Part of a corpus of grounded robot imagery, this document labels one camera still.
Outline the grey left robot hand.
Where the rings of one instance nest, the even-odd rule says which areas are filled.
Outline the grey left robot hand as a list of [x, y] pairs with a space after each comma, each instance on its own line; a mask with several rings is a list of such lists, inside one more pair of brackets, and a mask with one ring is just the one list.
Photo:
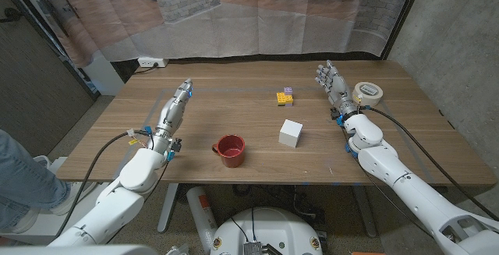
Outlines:
[[182, 123], [182, 117], [189, 99], [192, 97], [193, 81], [188, 78], [176, 90], [165, 106], [162, 108], [158, 123], [155, 127], [155, 134], [151, 138], [153, 150], [159, 154], [164, 154]]

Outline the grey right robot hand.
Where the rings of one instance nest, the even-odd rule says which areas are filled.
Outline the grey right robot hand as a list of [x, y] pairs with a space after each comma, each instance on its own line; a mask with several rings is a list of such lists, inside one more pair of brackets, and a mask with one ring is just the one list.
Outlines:
[[317, 67], [315, 80], [324, 88], [329, 102], [340, 115], [346, 116], [357, 113], [358, 105], [352, 99], [348, 84], [330, 60], [327, 60], [325, 66], [319, 65]]

